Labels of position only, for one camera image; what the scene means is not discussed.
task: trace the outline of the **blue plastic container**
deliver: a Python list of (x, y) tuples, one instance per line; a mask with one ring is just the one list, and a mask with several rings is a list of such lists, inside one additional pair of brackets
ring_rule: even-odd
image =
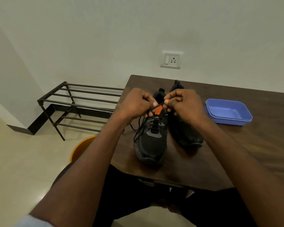
[(205, 111), (216, 123), (243, 126), (253, 119), (245, 104), (238, 101), (208, 99)]

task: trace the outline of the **white switch plate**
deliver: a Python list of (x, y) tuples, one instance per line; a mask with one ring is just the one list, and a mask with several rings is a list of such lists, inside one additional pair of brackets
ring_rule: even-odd
[(161, 68), (175, 68), (180, 69), (183, 52), (162, 51), (160, 59)]

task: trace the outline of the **wall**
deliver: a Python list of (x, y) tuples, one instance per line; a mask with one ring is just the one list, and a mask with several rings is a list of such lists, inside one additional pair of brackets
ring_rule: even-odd
[(284, 0), (0, 0), (0, 26), (43, 92), (131, 74), (284, 92)]
[(27, 128), (42, 112), (37, 103), (42, 95), (0, 28), (0, 118), (10, 125)]

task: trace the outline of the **orange label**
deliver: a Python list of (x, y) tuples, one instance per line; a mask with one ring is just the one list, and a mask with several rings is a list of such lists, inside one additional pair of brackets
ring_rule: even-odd
[(159, 115), (160, 112), (162, 111), (162, 109), (163, 109), (162, 105), (160, 105), (159, 107), (157, 107), (156, 110), (155, 110), (155, 115)]

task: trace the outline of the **table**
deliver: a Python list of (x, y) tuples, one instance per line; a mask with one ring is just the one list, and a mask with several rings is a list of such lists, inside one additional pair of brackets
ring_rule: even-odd
[[(209, 98), (244, 103), (253, 116), (252, 122), (245, 126), (219, 124), (219, 127), (246, 147), (262, 164), (284, 179), (284, 93), (181, 80), (180, 82), (185, 88), (196, 90), (204, 105)], [(174, 80), (131, 75), (118, 105), (134, 87), (152, 94), (163, 88), (165, 93), (168, 93), (173, 84)], [(138, 128), (138, 119), (135, 119), (132, 125)], [(151, 167), (136, 157), (133, 144), (135, 133), (130, 126), (125, 128), (112, 158), (111, 164), (122, 172), (165, 184), (213, 191), (233, 187), (205, 142), (198, 151), (187, 152), (168, 134), (167, 152), (162, 166)]]

